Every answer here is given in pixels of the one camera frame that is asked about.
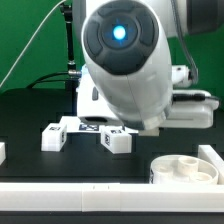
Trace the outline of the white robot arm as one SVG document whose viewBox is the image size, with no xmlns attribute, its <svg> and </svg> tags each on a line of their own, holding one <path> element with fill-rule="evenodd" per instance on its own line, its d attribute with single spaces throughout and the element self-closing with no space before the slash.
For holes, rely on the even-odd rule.
<svg viewBox="0 0 224 224">
<path fill-rule="evenodd" d="M 194 89 L 194 63 L 175 66 L 168 40 L 224 25 L 224 0 L 73 0 L 85 64 L 77 115 L 138 131 L 209 128 L 218 100 Z"/>
</svg>

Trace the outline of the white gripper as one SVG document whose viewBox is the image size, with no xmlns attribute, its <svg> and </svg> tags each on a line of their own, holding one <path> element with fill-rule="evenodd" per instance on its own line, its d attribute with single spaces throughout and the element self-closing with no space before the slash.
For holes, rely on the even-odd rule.
<svg viewBox="0 0 224 224">
<path fill-rule="evenodd" d="M 172 67 L 174 100 L 168 118 L 151 130 L 139 131 L 140 136 L 158 136 L 162 128 L 205 129 L 213 125 L 213 112 L 220 99 L 204 90 L 187 90 L 192 84 L 190 70 L 185 65 Z"/>
</svg>

